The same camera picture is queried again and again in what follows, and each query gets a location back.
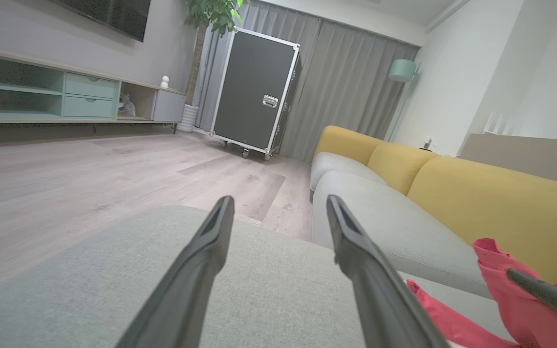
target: television screen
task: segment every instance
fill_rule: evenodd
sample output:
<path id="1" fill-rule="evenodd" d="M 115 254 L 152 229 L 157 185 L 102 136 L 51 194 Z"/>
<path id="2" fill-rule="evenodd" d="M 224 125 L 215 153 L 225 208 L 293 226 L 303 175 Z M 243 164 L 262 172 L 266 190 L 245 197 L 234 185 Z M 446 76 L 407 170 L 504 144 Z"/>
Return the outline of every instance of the television screen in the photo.
<path id="1" fill-rule="evenodd" d="M 150 0 L 51 0 L 143 42 Z"/>

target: yellow cushion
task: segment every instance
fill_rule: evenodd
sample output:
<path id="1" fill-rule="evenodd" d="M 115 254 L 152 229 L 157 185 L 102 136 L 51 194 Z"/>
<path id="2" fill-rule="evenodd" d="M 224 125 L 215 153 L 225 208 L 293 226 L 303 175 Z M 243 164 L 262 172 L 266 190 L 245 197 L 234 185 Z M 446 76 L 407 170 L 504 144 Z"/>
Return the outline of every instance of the yellow cushion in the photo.
<path id="1" fill-rule="evenodd" d="M 407 196 L 466 242 L 495 238 L 544 280 L 557 282 L 557 181 L 437 157 L 425 163 Z"/>
<path id="2" fill-rule="evenodd" d="M 384 141 L 373 150 L 367 167 L 381 176 L 390 187 L 407 195 L 420 168 L 437 156 L 419 148 Z"/>
<path id="3" fill-rule="evenodd" d="M 383 143 L 374 137 L 365 136 L 353 130 L 336 126 L 327 126 L 323 129 L 319 138 L 315 156 L 319 152 L 331 152 L 341 156 L 349 157 L 366 165 L 373 150 Z"/>

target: ceiling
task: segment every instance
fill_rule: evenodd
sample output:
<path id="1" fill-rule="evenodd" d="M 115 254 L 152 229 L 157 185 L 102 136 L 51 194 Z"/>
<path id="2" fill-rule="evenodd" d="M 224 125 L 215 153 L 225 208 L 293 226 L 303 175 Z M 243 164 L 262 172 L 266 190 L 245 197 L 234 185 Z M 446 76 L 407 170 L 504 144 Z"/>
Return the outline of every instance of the ceiling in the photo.
<path id="1" fill-rule="evenodd" d="M 347 0 L 354 5 L 373 7 L 410 22 L 428 26 L 454 0 Z"/>

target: gray seat cushion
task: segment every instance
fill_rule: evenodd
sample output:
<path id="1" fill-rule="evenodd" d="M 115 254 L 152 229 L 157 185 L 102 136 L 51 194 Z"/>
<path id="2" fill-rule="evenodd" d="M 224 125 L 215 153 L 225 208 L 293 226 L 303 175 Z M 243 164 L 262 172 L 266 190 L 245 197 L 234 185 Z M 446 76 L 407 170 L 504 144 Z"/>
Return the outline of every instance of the gray seat cushion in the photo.
<path id="1" fill-rule="evenodd" d="M 325 174 L 313 198 L 312 242 L 334 248 L 325 201 L 341 197 L 397 270 L 491 297 L 470 245 L 393 188 L 355 174 Z"/>
<path id="2" fill-rule="evenodd" d="M 3 284 L 0 348 L 112 348 L 206 215 L 190 207 L 142 212 Z M 492 300 L 400 275 L 510 339 Z M 365 345 L 334 251 L 236 221 L 200 346 Z"/>
<path id="3" fill-rule="evenodd" d="M 341 172 L 355 174 L 361 178 L 369 179 L 382 185 L 388 185 L 384 179 L 375 174 L 373 170 L 370 170 L 367 166 L 356 160 L 338 154 L 331 154 L 330 152 L 319 152 L 313 160 L 311 167 L 312 191 L 315 191 L 322 176 L 331 170 L 340 170 Z"/>

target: curtain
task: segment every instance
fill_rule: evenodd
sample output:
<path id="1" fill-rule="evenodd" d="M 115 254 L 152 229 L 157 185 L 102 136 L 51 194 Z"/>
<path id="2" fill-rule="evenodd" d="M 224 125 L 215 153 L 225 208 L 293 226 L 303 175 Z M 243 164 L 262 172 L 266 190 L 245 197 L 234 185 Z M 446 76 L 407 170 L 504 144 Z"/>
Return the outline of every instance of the curtain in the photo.
<path id="1" fill-rule="evenodd" d="M 280 154 L 312 161 L 327 125 L 383 139 L 404 86 L 387 78 L 390 66 L 413 60 L 418 47 L 265 2 L 251 1 L 240 13 L 240 27 L 301 44 L 303 70 Z M 206 36 L 197 82 L 204 130 L 212 125 L 230 35 Z"/>

